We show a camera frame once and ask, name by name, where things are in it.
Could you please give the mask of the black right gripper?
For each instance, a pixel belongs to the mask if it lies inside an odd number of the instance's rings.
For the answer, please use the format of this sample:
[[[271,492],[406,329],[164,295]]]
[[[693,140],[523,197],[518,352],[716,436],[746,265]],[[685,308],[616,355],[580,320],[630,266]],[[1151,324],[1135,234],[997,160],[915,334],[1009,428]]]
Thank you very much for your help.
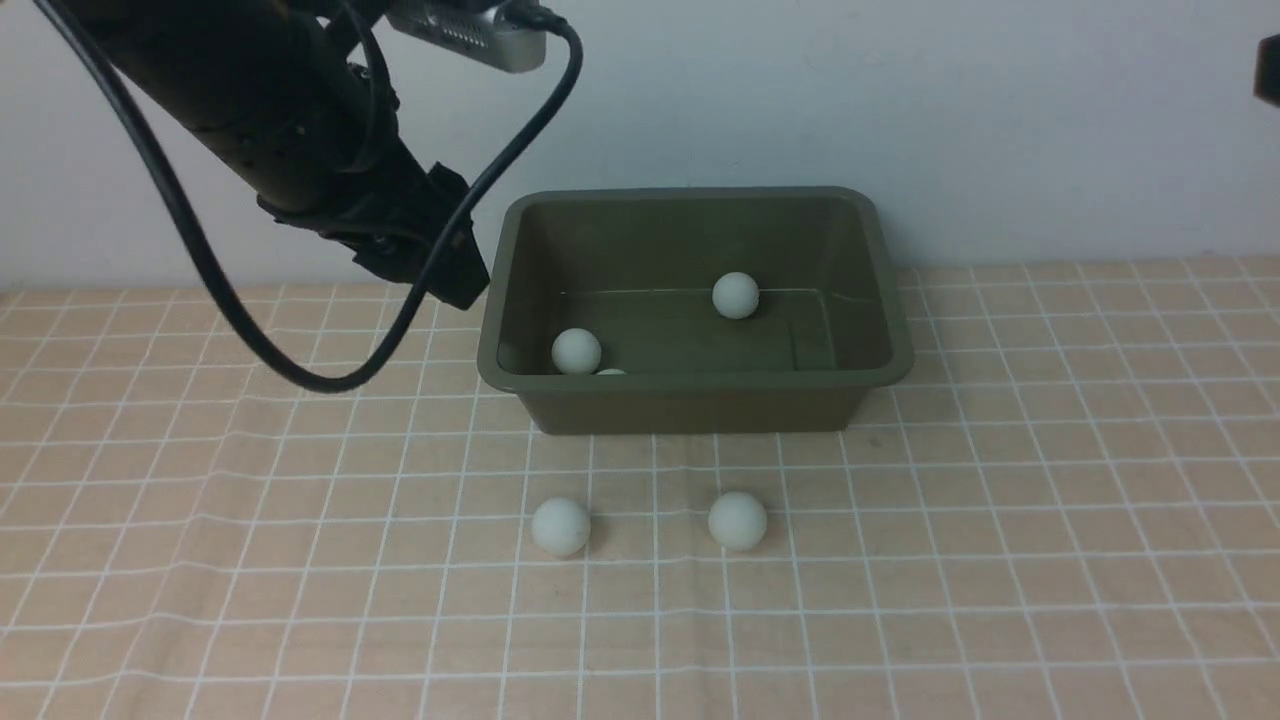
[[[1280,35],[1265,37],[1258,44],[1254,96],[1274,108],[1280,105]]]

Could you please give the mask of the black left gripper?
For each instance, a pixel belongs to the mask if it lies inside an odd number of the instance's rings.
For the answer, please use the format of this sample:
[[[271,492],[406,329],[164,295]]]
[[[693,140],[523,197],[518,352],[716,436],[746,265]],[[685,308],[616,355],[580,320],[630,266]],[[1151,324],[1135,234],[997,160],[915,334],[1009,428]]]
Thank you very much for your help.
[[[461,174],[440,163],[424,168],[397,141],[371,169],[333,178],[337,195],[316,208],[292,211],[264,197],[259,206],[278,224],[346,246],[357,265],[390,283],[416,282],[439,249],[428,268],[428,292],[461,311],[475,305],[490,277],[475,240],[471,187]],[[453,231],[436,241],[453,215]]]

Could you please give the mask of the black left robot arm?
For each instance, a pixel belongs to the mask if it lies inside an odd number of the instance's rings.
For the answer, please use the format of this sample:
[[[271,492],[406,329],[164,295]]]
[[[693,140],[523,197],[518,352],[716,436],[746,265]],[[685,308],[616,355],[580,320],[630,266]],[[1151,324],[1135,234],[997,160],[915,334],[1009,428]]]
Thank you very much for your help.
[[[390,88],[370,122],[371,81],[348,55],[356,20],[389,1],[68,1],[108,60],[257,196],[273,220],[346,246],[366,272],[470,309],[489,274],[470,219],[428,265],[468,191],[425,169],[399,137]]]

